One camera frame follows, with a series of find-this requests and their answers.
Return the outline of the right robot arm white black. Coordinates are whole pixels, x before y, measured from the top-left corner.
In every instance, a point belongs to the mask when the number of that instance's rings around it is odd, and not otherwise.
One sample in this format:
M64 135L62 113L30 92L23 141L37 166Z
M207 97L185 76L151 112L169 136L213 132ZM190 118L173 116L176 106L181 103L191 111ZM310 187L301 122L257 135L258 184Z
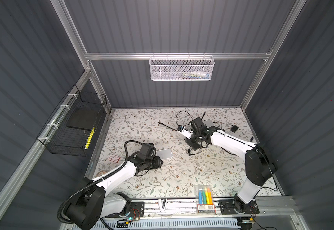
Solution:
M207 145L218 146L244 161L246 180L234 196L233 202L236 210L242 213L277 171L277 166L269 161L264 148L259 144L236 138L219 127L208 127L199 117L189 124L191 129L179 125L177 131L185 137L186 143L192 149L204 148L202 143L205 142Z

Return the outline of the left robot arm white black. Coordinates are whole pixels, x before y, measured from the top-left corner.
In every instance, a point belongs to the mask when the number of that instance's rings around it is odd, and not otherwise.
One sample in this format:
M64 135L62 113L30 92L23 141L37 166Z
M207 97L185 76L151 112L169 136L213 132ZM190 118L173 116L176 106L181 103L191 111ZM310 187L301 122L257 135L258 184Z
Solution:
M126 154L125 161L104 176L83 178L80 188L60 205L57 219L61 223L76 224L82 230L89 230L99 219L111 214L128 216L131 199L121 192L110 196L110 192L140 172L159 169L163 165L154 144L140 145L139 151Z

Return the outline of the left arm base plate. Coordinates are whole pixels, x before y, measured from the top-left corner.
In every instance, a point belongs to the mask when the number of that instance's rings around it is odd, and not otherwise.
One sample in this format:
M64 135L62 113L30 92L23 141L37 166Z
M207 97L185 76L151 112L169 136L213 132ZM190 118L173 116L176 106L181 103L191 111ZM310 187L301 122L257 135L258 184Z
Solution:
M144 202L131 202L120 213L113 213L105 218L129 218L129 217L143 217L144 216L145 203Z

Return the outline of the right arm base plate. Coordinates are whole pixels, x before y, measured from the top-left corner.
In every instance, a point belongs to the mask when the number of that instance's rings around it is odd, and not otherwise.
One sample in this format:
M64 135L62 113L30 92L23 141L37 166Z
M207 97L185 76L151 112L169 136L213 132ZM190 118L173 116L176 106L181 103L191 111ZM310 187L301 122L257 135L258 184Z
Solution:
M245 204L240 200L221 199L218 202L218 207L222 215L234 214L259 214L260 210L255 200Z

